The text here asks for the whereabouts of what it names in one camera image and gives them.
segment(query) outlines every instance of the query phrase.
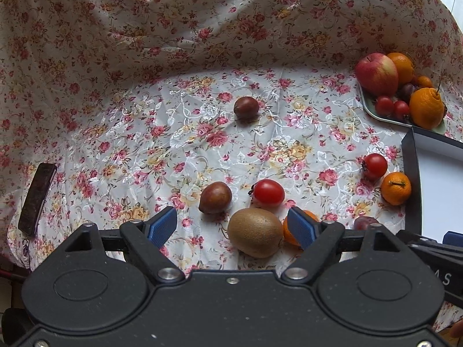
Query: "metal bolt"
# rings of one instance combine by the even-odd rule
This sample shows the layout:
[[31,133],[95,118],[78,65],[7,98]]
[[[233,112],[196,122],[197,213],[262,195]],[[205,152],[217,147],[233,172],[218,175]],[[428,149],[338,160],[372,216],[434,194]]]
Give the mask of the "metal bolt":
[[227,283],[230,285],[235,285],[239,282],[238,278],[227,278]]
[[37,341],[34,343],[34,347],[49,347],[48,343],[45,341]]
[[173,267],[165,267],[157,272],[159,278],[164,280],[177,281],[181,278],[181,271]]
[[285,270],[285,275],[289,279],[299,280],[299,279],[307,278],[309,273],[307,272],[306,269],[302,269],[300,267],[291,267]]

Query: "apple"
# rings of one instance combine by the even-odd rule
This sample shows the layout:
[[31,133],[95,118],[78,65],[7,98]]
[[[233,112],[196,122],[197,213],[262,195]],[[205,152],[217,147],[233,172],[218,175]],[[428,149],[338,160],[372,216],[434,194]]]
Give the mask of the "apple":
[[371,53],[355,67],[360,85],[374,96],[393,96],[399,87],[399,74],[394,62],[382,53]]

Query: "plate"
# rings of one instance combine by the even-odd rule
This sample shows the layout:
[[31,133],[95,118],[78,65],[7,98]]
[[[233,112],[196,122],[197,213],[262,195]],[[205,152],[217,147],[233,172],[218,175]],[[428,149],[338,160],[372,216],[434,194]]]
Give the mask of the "plate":
[[[362,104],[363,104],[363,109],[372,117],[379,121],[384,121],[385,123],[391,123],[395,125],[400,125],[403,127],[410,128],[412,126],[417,126],[415,124],[407,124],[407,123],[402,123],[401,121],[397,120],[392,120],[386,117],[381,117],[376,114],[376,110],[374,109],[374,104],[373,104],[373,98],[372,97],[367,97],[368,95],[367,91],[363,90],[363,87],[358,84],[358,88],[360,89],[360,98],[362,98]],[[445,128],[445,119],[443,119],[438,126],[436,126],[434,129],[432,129],[434,133],[438,134],[444,134],[446,131]]]

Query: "tablecloth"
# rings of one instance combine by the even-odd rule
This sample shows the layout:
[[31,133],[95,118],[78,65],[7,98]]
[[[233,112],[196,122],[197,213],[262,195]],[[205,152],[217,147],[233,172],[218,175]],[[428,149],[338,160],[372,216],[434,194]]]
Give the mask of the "tablecloth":
[[[393,232],[404,210],[362,180],[381,153],[402,166],[405,130],[367,116],[353,66],[379,51],[408,53],[442,81],[446,135],[462,140],[462,34],[439,0],[1,0],[1,254],[24,265],[21,205],[37,165],[58,172],[31,241],[36,268],[79,225],[117,228],[166,205],[178,226],[163,247],[195,268],[275,269],[237,252],[227,223],[248,191],[272,178],[293,205],[351,228],[359,215]],[[259,101],[235,120],[241,96]],[[201,189],[233,193],[220,215],[198,211]],[[446,304],[438,328],[463,312]]]

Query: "kiwi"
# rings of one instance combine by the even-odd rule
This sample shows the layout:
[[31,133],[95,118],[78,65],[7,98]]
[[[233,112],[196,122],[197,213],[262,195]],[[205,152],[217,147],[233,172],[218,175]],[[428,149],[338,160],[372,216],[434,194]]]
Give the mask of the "kiwi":
[[278,250],[283,225],[270,211],[243,208],[230,218],[228,237],[240,251],[255,258],[267,258]]

